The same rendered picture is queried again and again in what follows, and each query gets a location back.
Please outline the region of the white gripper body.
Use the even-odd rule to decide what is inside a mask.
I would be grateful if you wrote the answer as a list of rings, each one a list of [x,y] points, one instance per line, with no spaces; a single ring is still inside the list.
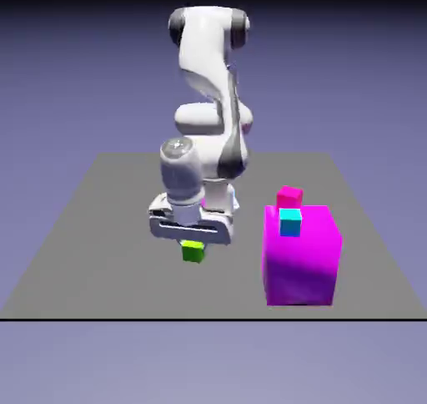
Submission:
[[[232,220],[222,213],[201,210],[201,219],[193,225],[181,225],[171,211],[150,210],[149,227],[153,236],[170,240],[192,240],[205,244],[229,245]]]

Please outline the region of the small green cube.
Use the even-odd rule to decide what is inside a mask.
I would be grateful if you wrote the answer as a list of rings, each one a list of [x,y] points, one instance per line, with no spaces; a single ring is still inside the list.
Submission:
[[[203,260],[205,256],[205,245],[203,242],[181,240],[180,246],[184,261],[200,263]]]

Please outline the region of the small cyan cube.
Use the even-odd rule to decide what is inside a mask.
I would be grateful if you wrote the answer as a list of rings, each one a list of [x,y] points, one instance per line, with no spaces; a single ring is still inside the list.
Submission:
[[[299,237],[302,225],[300,208],[279,209],[279,233],[281,236]]]

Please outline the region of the small pink cube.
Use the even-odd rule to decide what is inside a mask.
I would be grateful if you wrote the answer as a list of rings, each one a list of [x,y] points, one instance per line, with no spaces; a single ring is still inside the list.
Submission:
[[[299,209],[303,203],[304,190],[292,186],[283,186],[276,194],[278,209]]]

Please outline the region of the large magenta box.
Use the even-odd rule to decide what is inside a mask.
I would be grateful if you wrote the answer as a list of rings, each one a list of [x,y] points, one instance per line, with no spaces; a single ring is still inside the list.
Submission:
[[[261,274],[269,306],[333,304],[343,239],[326,205],[301,207],[298,237],[279,233],[279,213],[264,207]]]

